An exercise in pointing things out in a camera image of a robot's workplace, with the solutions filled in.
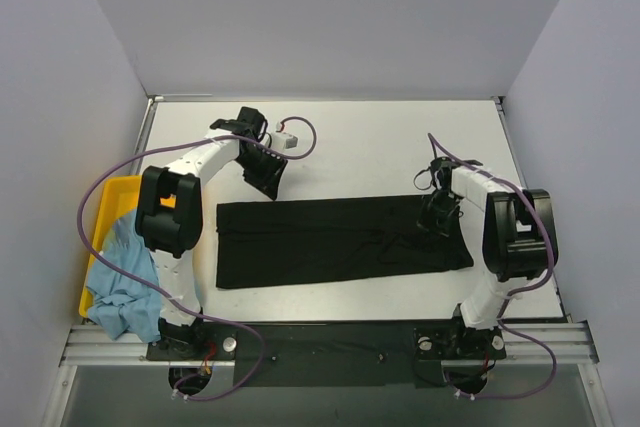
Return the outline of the black t shirt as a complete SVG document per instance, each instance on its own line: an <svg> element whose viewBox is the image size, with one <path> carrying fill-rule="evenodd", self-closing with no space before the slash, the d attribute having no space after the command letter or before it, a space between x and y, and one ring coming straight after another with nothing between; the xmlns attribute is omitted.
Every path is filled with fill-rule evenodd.
<svg viewBox="0 0 640 427"><path fill-rule="evenodd" d="M429 199L404 195L220 204L216 285L237 290L472 267L458 225L447 237L420 225Z"/></svg>

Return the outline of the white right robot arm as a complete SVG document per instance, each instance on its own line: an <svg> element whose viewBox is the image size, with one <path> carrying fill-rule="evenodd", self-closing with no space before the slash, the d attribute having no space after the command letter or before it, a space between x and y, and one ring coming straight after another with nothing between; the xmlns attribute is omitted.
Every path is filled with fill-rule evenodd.
<svg viewBox="0 0 640 427"><path fill-rule="evenodd" d="M415 335L421 352L428 345L446 360L500 359L504 342L498 320L517 291L548 272L558 259L550 194L510 187L449 157L436 157L426 171L433 193L421 208L418 226L451 240L460 232L464 203L478 209L484 268L472 293L459 303L443 333Z"/></svg>

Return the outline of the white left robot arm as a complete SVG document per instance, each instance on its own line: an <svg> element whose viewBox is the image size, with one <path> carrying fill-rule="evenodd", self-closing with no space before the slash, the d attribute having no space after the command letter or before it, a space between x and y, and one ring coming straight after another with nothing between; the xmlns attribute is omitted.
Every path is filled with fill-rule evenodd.
<svg viewBox="0 0 640 427"><path fill-rule="evenodd" d="M205 333L196 327L201 304L192 253L203 231L203 188L235 162L247 184L274 200L287 166L282 154L298 143L283 126L269 132L264 115L250 107L234 119L214 121L205 139L166 166L144 170L135 219L163 291L161 340L184 359L199 356L206 344Z"/></svg>

